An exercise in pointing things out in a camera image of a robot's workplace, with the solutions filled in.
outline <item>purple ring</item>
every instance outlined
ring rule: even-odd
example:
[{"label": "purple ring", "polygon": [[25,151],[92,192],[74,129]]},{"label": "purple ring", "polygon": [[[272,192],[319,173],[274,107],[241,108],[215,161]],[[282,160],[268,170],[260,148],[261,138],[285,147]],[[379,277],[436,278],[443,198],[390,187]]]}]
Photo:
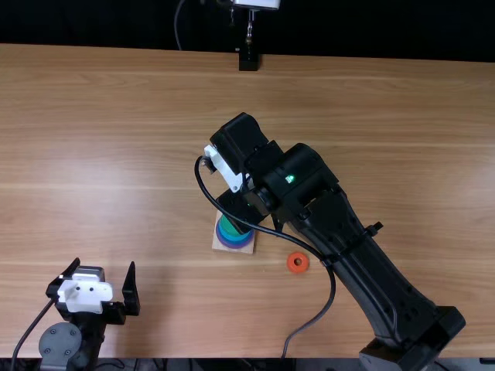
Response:
[{"label": "purple ring", "polygon": [[250,230],[246,234],[249,234],[249,237],[242,241],[241,243],[232,243],[229,240],[226,240],[224,236],[222,236],[222,233],[220,232],[220,219],[217,221],[217,226],[215,227],[215,233],[217,234],[217,238],[224,245],[225,247],[228,247],[229,249],[234,249],[234,250],[239,250],[242,247],[247,246],[254,237],[254,231]]}]

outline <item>black background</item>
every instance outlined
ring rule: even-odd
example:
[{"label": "black background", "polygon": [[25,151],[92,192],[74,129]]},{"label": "black background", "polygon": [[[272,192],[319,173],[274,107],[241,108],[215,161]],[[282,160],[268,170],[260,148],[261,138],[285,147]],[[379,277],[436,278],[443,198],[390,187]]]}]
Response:
[{"label": "black background", "polygon": [[[233,52],[246,12],[186,0],[184,49]],[[0,42],[176,49],[178,0],[2,0]],[[495,2],[282,0],[254,25],[263,53],[434,60],[495,60]]]}]

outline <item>orange toy ring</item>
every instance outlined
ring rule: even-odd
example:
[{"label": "orange toy ring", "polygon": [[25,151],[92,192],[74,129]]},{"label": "orange toy ring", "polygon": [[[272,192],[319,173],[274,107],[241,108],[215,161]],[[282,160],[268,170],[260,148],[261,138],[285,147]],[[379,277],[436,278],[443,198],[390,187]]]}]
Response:
[{"label": "orange toy ring", "polygon": [[308,270],[309,259],[303,253],[292,253],[287,258],[287,268],[292,273],[304,273]]}]

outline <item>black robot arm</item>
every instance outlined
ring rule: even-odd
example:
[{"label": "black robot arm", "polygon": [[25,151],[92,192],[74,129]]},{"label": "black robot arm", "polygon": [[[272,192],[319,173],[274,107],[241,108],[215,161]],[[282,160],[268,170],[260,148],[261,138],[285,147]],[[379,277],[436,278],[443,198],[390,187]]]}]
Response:
[{"label": "black robot arm", "polygon": [[124,303],[111,301],[112,287],[101,267],[80,265],[79,258],[46,289],[46,296],[66,322],[50,326],[39,340],[41,371],[91,371],[96,366],[107,325],[123,325],[127,315],[139,315],[135,264],[122,287]]},{"label": "black robot arm", "polygon": [[[279,229],[287,223],[357,300],[375,334],[360,352],[367,369],[419,371],[465,326],[455,307],[436,306],[391,263],[373,240],[381,223],[361,224],[337,177],[310,147],[297,144],[283,152],[247,114],[210,141],[210,167],[221,169],[230,186],[218,203],[249,223],[268,215]],[[245,225],[230,221],[245,232]]]}]

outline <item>wooden table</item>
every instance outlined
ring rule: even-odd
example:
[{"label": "wooden table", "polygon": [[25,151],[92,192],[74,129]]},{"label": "wooden table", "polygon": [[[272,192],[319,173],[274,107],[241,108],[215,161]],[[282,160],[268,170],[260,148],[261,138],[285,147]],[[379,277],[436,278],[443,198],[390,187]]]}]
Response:
[{"label": "wooden table", "polygon": [[[108,326],[101,356],[276,357],[327,299],[323,268],[258,236],[254,256],[211,250],[215,210],[193,163],[238,113],[288,149],[316,149],[403,274],[467,326],[444,356],[495,354],[495,65],[0,46],[0,356],[75,257],[120,291],[137,266],[141,315]],[[226,186],[206,176],[214,194]],[[51,309],[20,356],[39,356]],[[339,282],[298,357],[356,357],[373,338]]]}]

